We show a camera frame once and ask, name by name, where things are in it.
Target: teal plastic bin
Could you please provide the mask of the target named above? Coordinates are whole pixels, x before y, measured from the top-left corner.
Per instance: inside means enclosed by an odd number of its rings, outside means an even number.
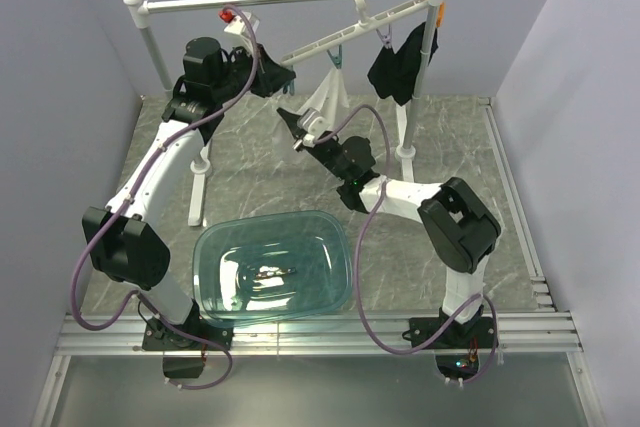
[[[351,295],[351,257],[340,223],[319,211],[214,225],[198,239],[193,290],[218,327],[330,312]]]

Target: gray table surface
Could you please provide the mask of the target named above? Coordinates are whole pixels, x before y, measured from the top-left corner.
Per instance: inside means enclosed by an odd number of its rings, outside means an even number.
[[[191,293],[192,256],[196,240],[207,226],[238,218],[299,210],[322,210],[344,226],[351,246],[365,216],[350,212],[335,188],[339,181],[311,156],[297,165],[286,164],[273,153],[271,132],[275,107],[297,110],[307,96],[261,99],[246,96],[232,109],[215,133],[212,145],[214,174],[209,177],[204,225],[187,226],[193,176],[178,182],[156,229],[171,250],[171,272]],[[349,96],[351,106],[374,105],[397,145],[393,102],[375,96]],[[151,145],[166,101],[145,99],[122,172],[121,185]],[[494,213],[503,227],[498,247],[486,270],[485,292],[502,310],[537,307],[530,275],[516,234],[504,186],[491,148],[483,106],[476,97],[430,97],[416,132],[416,182],[444,182],[452,176],[465,179]],[[348,135],[371,139],[378,163],[384,162],[380,129],[370,113],[362,112],[348,126]],[[382,171],[382,165],[376,167]],[[394,161],[392,177],[400,178]],[[368,310],[437,309],[444,296],[445,266],[429,242],[424,227],[406,219],[379,215],[364,242],[361,285]],[[85,314],[112,313],[128,288],[94,272],[85,297]],[[127,312],[133,312],[130,303]],[[343,309],[353,309],[351,298]]]

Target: white rack foot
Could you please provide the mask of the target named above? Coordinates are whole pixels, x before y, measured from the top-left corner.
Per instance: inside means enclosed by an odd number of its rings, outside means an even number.
[[[409,149],[402,148],[402,140],[407,129],[407,109],[404,105],[396,104],[396,120],[398,123],[398,141],[400,145],[396,147],[396,160],[400,162],[402,167],[402,180],[405,182],[414,182],[413,177],[413,159],[416,156],[416,148],[412,145]]]
[[[211,151],[211,142],[207,142],[198,157],[191,162],[191,172],[193,172],[193,187],[191,189],[191,203],[189,204],[189,217],[187,225],[189,227],[198,227],[202,225],[202,217],[204,213],[204,195],[207,185],[207,177],[211,173],[211,162],[209,161],[209,153]]]

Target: marble tabletop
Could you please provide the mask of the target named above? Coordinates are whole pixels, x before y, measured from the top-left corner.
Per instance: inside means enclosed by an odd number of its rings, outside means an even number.
[[[207,182],[202,227],[187,226],[193,176],[178,182],[157,227],[171,251],[170,270],[181,287],[192,293],[192,257],[196,240],[211,225],[229,220],[291,212],[321,210],[343,225],[351,247],[365,215],[350,212],[335,188],[339,181],[311,156],[297,164],[280,161],[273,152],[271,133],[275,107],[297,110],[307,96],[261,99],[246,96],[218,127],[212,144],[213,175]],[[349,96],[352,107],[369,103],[381,113],[392,147],[397,145],[395,106],[375,96]],[[533,310],[530,274],[516,234],[504,186],[484,118],[484,106],[469,96],[430,97],[420,113],[414,161],[416,182],[444,182],[461,177],[474,189],[503,227],[497,249],[485,275],[485,292],[501,310]],[[146,98],[122,172],[120,184],[131,175],[151,145],[166,101]],[[363,111],[341,138],[362,135],[371,139],[378,164],[384,163],[384,144],[377,122]],[[382,171],[382,165],[376,170]],[[394,160],[391,177],[400,178]],[[364,241],[361,266],[363,303],[368,310],[437,309],[444,297],[445,266],[416,222],[378,215]],[[85,314],[113,313],[129,289],[93,272],[83,304]],[[351,298],[343,309],[353,309]],[[133,312],[130,303],[127,312]]]

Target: black cloth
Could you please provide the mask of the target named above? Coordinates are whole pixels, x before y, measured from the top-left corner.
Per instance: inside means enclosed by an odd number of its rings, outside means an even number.
[[[367,77],[381,99],[392,96],[398,105],[404,105],[411,100],[418,70],[420,70],[420,48],[424,26],[423,22],[413,29],[398,52],[394,52],[392,47],[382,47],[380,50]],[[429,62],[436,50],[438,50],[438,29],[433,35]]]

